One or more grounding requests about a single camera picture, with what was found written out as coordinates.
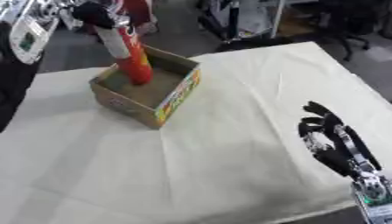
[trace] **white sheet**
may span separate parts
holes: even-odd
[[[102,68],[39,75],[0,135],[0,223],[270,223],[352,205],[298,138],[309,100],[392,171],[391,107],[315,44],[196,60],[199,87],[160,131],[95,102]]]

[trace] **open box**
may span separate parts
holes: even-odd
[[[151,82],[132,85],[117,65],[90,81],[96,100],[159,129],[200,82],[199,63],[145,46],[153,69]]]

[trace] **chair leg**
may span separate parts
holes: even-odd
[[[359,40],[360,42],[363,42],[363,47],[362,47],[363,50],[368,50],[368,49],[370,49],[370,42],[369,42],[367,39],[365,39],[365,38],[360,38],[360,37],[358,37],[358,36],[351,35],[351,34],[348,34],[347,37],[348,37],[349,39],[355,39],[355,40]]]
[[[353,57],[353,50],[351,49],[351,46],[349,45],[347,39],[341,36],[335,36],[335,38],[340,42],[341,45],[343,45],[346,50],[346,57],[343,60],[350,61]]]

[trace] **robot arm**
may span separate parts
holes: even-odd
[[[60,18],[70,30],[82,26],[81,21],[104,29],[115,25],[107,8],[98,3],[0,1],[0,133],[25,98]]]
[[[391,182],[359,135],[324,106],[310,101],[304,106],[314,116],[305,117],[298,134],[313,156],[343,177],[353,180],[354,199],[367,223],[392,223]],[[332,145],[323,143],[324,135]]]

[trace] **colorful box label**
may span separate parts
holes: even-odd
[[[157,107],[155,117],[157,122],[162,125],[169,116],[177,109],[184,99],[200,83],[200,70],[197,69],[177,86],[177,88]]]

